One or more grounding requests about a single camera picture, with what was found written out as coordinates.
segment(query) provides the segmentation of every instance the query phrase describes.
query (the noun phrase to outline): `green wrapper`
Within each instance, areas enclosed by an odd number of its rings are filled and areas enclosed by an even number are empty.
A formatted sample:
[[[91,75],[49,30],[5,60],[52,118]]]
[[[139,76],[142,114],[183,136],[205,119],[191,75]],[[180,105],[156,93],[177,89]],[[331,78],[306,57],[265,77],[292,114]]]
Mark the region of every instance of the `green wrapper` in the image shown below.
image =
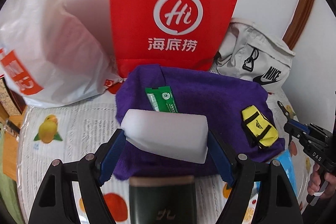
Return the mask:
[[[145,92],[155,111],[178,113],[170,86],[145,88]]]

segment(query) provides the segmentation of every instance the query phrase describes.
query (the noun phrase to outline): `human hand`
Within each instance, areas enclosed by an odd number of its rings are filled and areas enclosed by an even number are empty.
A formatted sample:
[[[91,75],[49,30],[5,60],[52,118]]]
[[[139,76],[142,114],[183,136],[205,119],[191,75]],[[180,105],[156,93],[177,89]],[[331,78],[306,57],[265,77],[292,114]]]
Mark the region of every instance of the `human hand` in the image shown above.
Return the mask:
[[[315,192],[320,190],[321,179],[319,173],[317,172],[319,168],[320,166],[315,163],[307,188],[308,194],[310,195],[314,195]],[[336,177],[330,173],[325,173],[324,179],[328,181],[329,184],[320,198],[331,198],[334,195],[336,189]]]

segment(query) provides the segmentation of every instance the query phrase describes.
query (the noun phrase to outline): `orange print on plastic bag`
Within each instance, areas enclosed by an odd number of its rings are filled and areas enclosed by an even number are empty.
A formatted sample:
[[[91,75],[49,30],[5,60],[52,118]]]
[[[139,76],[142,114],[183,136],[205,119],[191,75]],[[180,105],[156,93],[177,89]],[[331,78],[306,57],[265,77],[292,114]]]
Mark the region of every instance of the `orange print on plastic bag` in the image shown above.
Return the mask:
[[[4,56],[3,49],[0,49],[0,56]],[[11,51],[3,57],[0,62],[6,73],[8,73],[8,75],[13,79],[23,94],[33,95],[43,90],[43,87],[39,86],[34,81],[24,65],[16,57],[14,51]]]

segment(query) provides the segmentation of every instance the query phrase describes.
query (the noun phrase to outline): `white sponge block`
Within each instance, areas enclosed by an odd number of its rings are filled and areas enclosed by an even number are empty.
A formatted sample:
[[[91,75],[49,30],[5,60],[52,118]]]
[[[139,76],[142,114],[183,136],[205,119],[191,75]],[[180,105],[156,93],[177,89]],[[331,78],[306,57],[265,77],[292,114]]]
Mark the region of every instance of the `white sponge block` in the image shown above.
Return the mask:
[[[121,128],[127,141],[143,151],[176,160],[205,162],[206,116],[129,109]]]

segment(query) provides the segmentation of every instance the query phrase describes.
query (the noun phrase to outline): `purple cloth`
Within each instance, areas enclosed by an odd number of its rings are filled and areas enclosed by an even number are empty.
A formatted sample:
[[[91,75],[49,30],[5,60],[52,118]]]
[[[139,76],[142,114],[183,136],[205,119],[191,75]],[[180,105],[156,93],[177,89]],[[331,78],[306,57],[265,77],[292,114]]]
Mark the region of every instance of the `purple cloth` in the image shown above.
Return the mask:
[[[216,130],[236,153],[245,153],[254,161],[266,161],[285,149],[285,140],[279,138],[271,147],[263,150],[250,147],[242,129],[241,111],[251,105],[274,125],[273,114],[266,104],[267,92],[255,82],[216,75],[205,71],[138,66],[128,76],[116,95],[117,120],[121,123],[127,110],[153,110],[145,88],[169,85],[180,113],[205,115],[208,127]],[[208,176],[217,174],[208,154],[204,164],[174,160],[142,151],[126,142],[124,151],[115,167],[116,178],[125,180],[131,176]]]

